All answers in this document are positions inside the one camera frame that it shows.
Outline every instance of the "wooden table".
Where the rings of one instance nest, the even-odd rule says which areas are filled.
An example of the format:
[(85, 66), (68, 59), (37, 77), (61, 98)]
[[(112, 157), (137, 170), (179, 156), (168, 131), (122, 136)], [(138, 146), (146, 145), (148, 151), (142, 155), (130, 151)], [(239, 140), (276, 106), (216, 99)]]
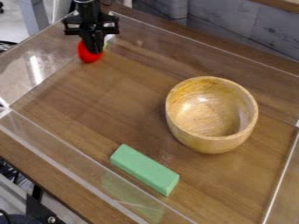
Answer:
[[(297, 63), (126, 8), (112, 11), (122, 14), (121, 34), (101, 61), (80, 62), (78, 39), (61, 24), (1, 56), (0, 97), (10, 107), (0, 113), (1, 158), (92, 223), (293, 223)], [(184, 147), (164, 119), (169, 89), (201, 75), (241, 84), (259, 104), (251, 138), (220, 155)], [(168, 198), (109, 163), (121, 143), (181, 175)]]

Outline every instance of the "green sponge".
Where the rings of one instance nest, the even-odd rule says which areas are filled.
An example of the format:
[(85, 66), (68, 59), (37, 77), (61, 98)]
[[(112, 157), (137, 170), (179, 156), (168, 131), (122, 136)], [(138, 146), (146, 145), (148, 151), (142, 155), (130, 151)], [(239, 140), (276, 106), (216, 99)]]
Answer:
[(168, 196), (179, 182), (179, 174), (156, 163), (142, 153), (121, 144), (110, 156), (112, 164)]

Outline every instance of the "bowl rim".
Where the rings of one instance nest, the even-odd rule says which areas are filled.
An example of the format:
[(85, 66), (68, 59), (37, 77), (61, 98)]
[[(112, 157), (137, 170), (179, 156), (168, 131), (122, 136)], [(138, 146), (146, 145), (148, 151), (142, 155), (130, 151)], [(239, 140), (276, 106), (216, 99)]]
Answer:
[[(204, 136), (204, 135), (200, 135), (200, 134), (195, 134), (195, 133), (191, 133), (189, 131), (185, 130), (185, 128), (181, 127), (181, 125), (177, 124), (177, 122), (173, 121), (172, 117), (169, 116), (168, 114), (168, 108), (170, 107), (169, 106), (169, 97), (170, 95), (175, 93), (176, 89), (185, 83), (185, 82), (189, 82), (189, 81), (193, 81), (193, 80), (204, 80), (204, 79), (211, 79), (211, 80), (220, 80), (220, 81), (224, 81), (227, 82), (228, 84), (236, 86), (241, 92), (245, 93), (245, 95), (248, 96), (252, 104), (253, 104), (253, 117), (247, 125), (247, 127), (237, 133), (232, 134), (232, 135), (228, 135), (228, 136)], [(227, 80), (227, 79), (223, 79), (220, 77), (216, 77), (216, 76), (199, 76), (199, 77), (192, 77), (187, 80), (183, 80), (180, 83), (177, 83), (173, 88), (170, 89), (168, 95), (166, 95), (166, 98), (165, 98), (165, 115), (166, 115), (166, 118), (170, 120), (172, 124), (184, 132), (187, 133), (189, 136), (193, 136), (193, 137), (197, 137), (197, 138), (201, 138), (201, 139), (207, 139), (207, 140), (228, 140), (228, 139), (233, 139), (239, 136), (243, 136), (243, 134), (248, 133), (253, 128), (255, 128), (255, 125), (256, 125), (256, 122), (257, 122), (257, 102), (256, 102), (256, 99), (255, 97), (252, 96), (252, 94), (247, 91), (247, 89), (244, 87), (241, 87), (235, 81), (232, 80)]]

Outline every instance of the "wooden bowl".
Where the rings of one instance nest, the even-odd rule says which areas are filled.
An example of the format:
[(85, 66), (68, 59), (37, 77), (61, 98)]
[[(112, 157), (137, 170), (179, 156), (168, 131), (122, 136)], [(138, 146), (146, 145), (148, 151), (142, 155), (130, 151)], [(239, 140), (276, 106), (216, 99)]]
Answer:
[(257, 103), (235, 82), (196, 77), (180, 82), (165, 100), (165, 117), (176, 139), (203, 153), (235, 149), (257, 122)]

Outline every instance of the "red ball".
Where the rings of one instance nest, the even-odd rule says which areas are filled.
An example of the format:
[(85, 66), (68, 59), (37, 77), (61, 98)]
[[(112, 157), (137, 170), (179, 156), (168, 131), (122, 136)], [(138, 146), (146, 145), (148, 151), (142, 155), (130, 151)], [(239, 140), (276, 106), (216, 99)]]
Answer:
[(102, 57), (102, 52), (101, 53), (90, 53), (89, 50), (86, 49), (82, 41), (78, 42), (78, 57), (85, 63), (94, 62)]

